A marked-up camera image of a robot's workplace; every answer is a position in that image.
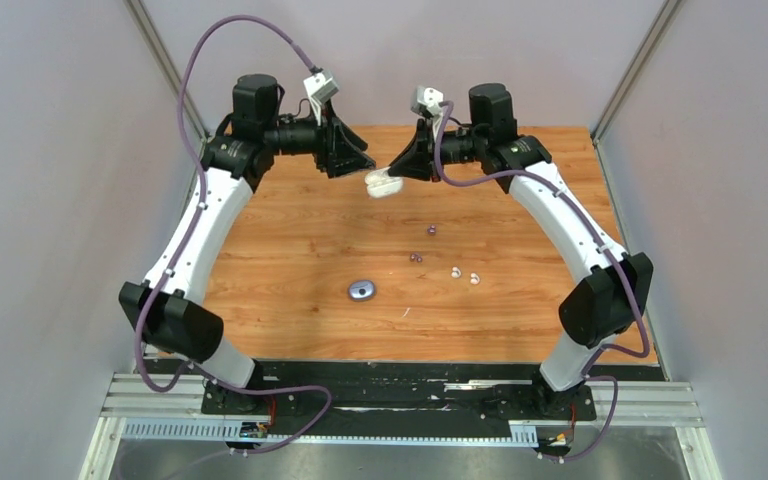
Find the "white earbud charging case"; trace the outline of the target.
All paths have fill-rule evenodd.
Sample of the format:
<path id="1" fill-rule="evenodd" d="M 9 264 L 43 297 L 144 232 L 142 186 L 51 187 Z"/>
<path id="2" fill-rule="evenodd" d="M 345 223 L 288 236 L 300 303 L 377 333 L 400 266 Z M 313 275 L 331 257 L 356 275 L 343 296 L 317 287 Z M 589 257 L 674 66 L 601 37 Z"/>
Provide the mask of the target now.
<path id="1" fill-rule="evenodd" d="M 400 176 L 391 176 L 388 168 L 369 172 L 364 177 L 364 182 L 367 194 L 374 199 L 395 195 L 404 187 L 404 179 Z"/>

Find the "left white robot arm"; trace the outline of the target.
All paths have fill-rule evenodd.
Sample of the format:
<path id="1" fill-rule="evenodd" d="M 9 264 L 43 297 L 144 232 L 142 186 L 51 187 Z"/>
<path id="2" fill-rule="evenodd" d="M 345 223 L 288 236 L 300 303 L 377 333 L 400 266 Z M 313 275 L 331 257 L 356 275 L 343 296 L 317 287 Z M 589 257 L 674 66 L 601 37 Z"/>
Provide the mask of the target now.
<path id="1" fill-rule="evenodd" d="M 231 227 L 278 155 L 310 155 L 330 178 L 375 167 L 366 143 L 334 111 L 333 74 L 318 70 L 303 86 L 309 112 L 300 117 L 280 112 L 284 89 L 275 77 L 237 80 L 231 112 L 199 154 L 198 185 L 172 238 L 145 278 L 124 283 L 119 293 L 138 349 L 153 346 L 197 365 L 229 385 L 228 400 L 243 413 L 264 405 L 266 386 L 253 377 L 256 361 L 227 339 L 221 317 L 203 305 Z"/>

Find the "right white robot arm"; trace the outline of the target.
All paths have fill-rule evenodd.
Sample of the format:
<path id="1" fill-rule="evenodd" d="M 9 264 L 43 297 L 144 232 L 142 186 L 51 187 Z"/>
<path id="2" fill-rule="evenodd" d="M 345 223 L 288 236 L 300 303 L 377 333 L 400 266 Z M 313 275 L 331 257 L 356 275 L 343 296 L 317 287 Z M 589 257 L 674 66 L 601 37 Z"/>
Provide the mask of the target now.
<path id="1" fill-rule="evenodd" d="M 631 326 L 645 328 L 654 267 L 645 253 L 630 254 L 614 241 L 575 197 L 548 149 L 519 132 L 505 85 L 476 85 L 468 103 L 469 123 L 449 131 L 452 102 L 418 87 L 414 136 L 389 166 L 366 176 L 367 192 L 383 198 L 400 192 L 407 179 L 461 188 L 494 181 L 536 220 L 575 282 L 558 309 L 563 332 L 530 392 L 537 413 L 556 417 L 598 356 L 616 349 L 616 338 Z"/>

